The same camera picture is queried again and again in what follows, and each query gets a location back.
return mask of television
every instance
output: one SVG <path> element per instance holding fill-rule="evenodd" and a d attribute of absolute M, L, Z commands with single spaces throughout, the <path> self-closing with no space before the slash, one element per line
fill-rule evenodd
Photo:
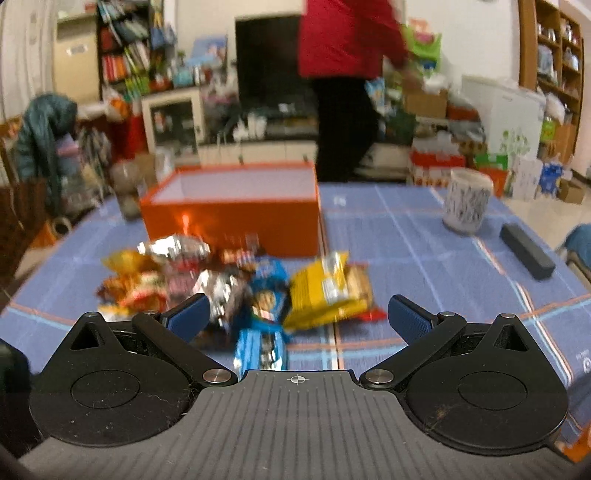
<path fill-rule="evenodd" d="M 236 19 L 238 90 L 243 109 L 313 108 L 314 95 L 298 74 L 301 15 Z"/>

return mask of patterned cup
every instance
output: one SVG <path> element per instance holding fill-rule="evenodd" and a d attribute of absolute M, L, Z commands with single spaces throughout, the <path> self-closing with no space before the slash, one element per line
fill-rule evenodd
<path fill-rule="evenodd" d="M 443 223 L 457 233 L 475 234 L 484 220 L 493 188 L 488 175 L 469 168 L 454 168 L 443 207 Z"/>

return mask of plaid tablecloth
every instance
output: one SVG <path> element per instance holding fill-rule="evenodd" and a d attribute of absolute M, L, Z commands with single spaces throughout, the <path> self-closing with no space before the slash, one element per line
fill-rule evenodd
<path fill-rule="evenodd" d="M 326 240 L 369 265 L 378 306 L 403 294 L 431 312 L 451 310 L 469 322 L 517 314 L 569 389 L 563 439 L 573 442 L 591 421 L 591 294 L 554 253 L 496 199 L 478 236 L 461 237 L 441 222 L 443 192 L 419 187 L 322 186 Z M 535 281 L 499 238 L 518 222 L 554 258 L 557 268 Z M 109 202 L 81 223 L 26 282 L 0 317 L 0 338 L 41 371 L 67 331 L 96 309 L 94 293 L 109 274 L 100 259 L 146 239 L 143 223 L 125 223 Z M 308 260 L 285 262 L 293 273 Z M 342 322 L 295 335 L 289 367 L 354 370 L 359 375 L 405 343 L 387 321 Z M 208 352 L 231 367 L 232 352 Z"/>

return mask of black pants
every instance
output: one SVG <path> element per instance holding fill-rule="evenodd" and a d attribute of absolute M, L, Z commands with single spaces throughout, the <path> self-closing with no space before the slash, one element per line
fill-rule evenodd
<path fill-rule="evenodd" d="M 378 113 L 365 80 L 331 77 L 312 80 L 318 100 L 318 181 L 349 181 L 378 137 Z"/>

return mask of person's arm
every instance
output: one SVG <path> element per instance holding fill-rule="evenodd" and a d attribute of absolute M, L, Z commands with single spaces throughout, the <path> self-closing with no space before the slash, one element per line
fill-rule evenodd
<path fill-rule="evenodd" d="M 344 0 L 358 16 L 369 23 L 374 32 L 373 40 L 382 48 L 396 69 L 406 66 L 408 52 L 400 32 L 400 25 L 394 18 L 388 0 Z"/>

